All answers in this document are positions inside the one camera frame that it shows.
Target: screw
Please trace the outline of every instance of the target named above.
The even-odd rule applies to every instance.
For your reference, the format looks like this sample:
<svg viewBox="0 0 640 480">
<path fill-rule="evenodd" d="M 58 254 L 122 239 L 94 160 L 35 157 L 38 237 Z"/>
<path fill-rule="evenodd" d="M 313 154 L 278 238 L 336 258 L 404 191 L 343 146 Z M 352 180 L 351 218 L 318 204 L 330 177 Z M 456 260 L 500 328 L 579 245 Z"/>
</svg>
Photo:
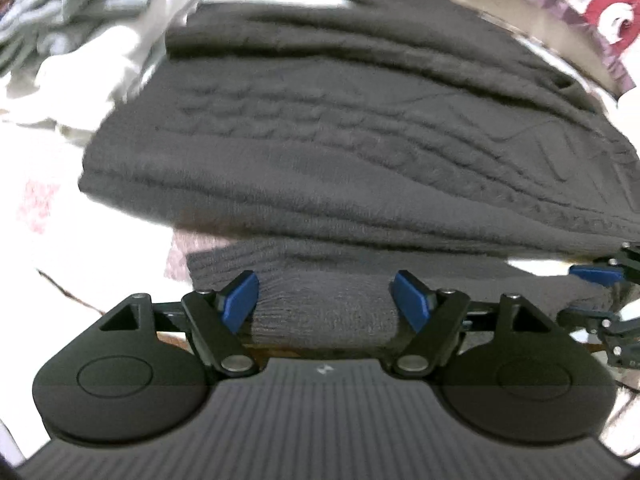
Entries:
<svg viewBox="0 0 640 480">
<path fill-rule="evenodd" d="M 252 368 L 254 361 L 246 355 L 229 355 L 220 363 L 228 372 L 246 372 Z"/>
<path fill-rule="evenodd" d="M 429 362 L 421 355 L 403 355 L 397 364 L 403 372 L 418 373 L 429 368 Z"/>
</svg>

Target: pink fabric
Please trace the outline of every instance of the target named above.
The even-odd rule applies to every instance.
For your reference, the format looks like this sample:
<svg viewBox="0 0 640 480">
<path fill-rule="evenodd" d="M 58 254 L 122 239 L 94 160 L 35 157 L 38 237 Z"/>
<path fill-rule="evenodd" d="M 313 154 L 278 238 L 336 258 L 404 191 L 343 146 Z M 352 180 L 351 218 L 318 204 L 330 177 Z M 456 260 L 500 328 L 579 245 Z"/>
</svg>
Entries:
<svg viewBox="0 0 640 480">
<path fill-rule="evenodd" d="M 190 282 L 187 254 L 225 247 L 230 243 L 226 238 L 176 230 L 166 259 L 164 276 L 177 282 Z"/>
<path fill-rule="evenodd" d="M 60 190 L 59 184 L 29 180 L 24 187 L 24 197 L 17 211 L 17 219 L 36 234 L 44 234 L 51 215 L 51 203 Z"/>
<path fill-rule="evenodd" d="M 601 51 L 602 63 L 609 70 L 612 78 L 618 83 L 620 94 L 636 87 L 636 83 L 620 60 L 620 53 L 599 33 L 596 25 L 590 23 L 584 15 L 575 10 L 566 0 L 527 1 L 540 9 L 548 10 L 548 12 L 558 20 L 562 20 L 572 27 L 587 32 L 596 47 Z"/>
</svg>

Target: circular cap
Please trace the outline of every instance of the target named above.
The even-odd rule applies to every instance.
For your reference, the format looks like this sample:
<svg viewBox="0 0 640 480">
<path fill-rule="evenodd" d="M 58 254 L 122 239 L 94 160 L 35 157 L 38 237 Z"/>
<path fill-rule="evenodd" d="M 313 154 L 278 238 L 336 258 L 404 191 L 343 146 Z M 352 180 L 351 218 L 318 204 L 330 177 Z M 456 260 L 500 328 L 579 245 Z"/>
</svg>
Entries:
<svg viewBox="0 0 640 480">
<path fill-rule="evenodd" d="M 497 379 L 505 391 L 526 400 L 555 399 L 571 388 L 571 376 L 564 368 L 533 359 L 517 359 L 503 365 Z"/>
<path fill-rule="evenodd" d="M 518 444 L 597 434 L 616 398 L 609 373 L 573 342 L 556 346 L 554 337 L 535 336 L 518 334 L 455 357 L 444 370 L 444 398 L 466 423 Z"/>
<path fill-rule="evenodd" d="M 398 368 L 405 372 L 423 372 L 428 367 L 429 362 L 421 355 L 403 355 L 398 359 Z"/>
<path fill-rule="evenodd" d="M 128 444 L 184 423 L 205 402 L 206 375 L 192 354 L 158 340 L 101 339 L 63 349 L 36 375 L 33 400 L 52 434 Z"/>
<path fill-rule="evenodd" d="M 113 356 L 96 359 L 78 374 L 80 387 L 96 397 L 127 397 L 145 388 L 154 376 L 142 359 Z"/>
<path fill-rule="evenodd" d="M 229 355 L 222 359 L 222 367 L 229 372 L 246 372 L 252 368 L 254 361 L 246 355 Z"/>
</svg>

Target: blue gripper pad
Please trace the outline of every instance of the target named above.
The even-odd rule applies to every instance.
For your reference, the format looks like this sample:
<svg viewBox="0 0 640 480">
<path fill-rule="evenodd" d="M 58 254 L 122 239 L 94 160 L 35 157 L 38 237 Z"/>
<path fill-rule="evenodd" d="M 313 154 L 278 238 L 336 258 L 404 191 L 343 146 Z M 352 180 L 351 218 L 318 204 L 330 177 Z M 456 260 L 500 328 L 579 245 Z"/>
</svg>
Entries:
<svg viewBox="0 0 640 480">
<path fill-rule="evenodd" d="M 436 294 L 408 270 L 398 270 L 391 283 L 391 297 L 416 333 L 436 308 Z"/>
<path fill-rule="evenodd" d="M 245 270 L 216 294 L 222 322 L 233 334 L 240 330 L 258 302 L 260 282 L 252 270 Z"/>
<path fill-rule="evenodd" d="M 597 283 L 602 286 L 613 286 L 625 281 L 624 271 L 617 267 L 574 265 L 569 268 L 569 274 L 578 276 L 585 282 Z"/>
</svg>

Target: dark gray sweater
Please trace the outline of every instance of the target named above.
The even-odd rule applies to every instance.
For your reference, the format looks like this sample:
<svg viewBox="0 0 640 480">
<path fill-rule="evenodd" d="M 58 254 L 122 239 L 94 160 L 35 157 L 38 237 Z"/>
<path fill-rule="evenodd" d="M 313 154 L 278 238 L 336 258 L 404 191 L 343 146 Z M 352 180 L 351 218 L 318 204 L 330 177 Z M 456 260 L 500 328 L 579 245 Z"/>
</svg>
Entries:
<svg viewBox="0 0 640 480">
<path fill-rule="evenodd" d="M 640 162 L 572 81 L 449 0 L 201 7 L 82 191 L 217 233 L 491 254 L 640 238 Z"/>
<path fill-rule="evenodd" d="M 245 269 L 260 279 L 260 300 L 242 336 L 289 348 L 373 349 L 397 352 L 414 336 L 388 291 L 399 269 L 433 289 L 463 290 L 475 301 L 524 295 L 551 319 L 575 305 L 617 310 L 637 297 L 576 276 L 537 277 L 487 256 L 389 251 L 293 238 L 252 238 L 190 254 L 196 288 L 220 290 Z M 484 342 L 472 334 L 467 344 Z"/>
</svg>

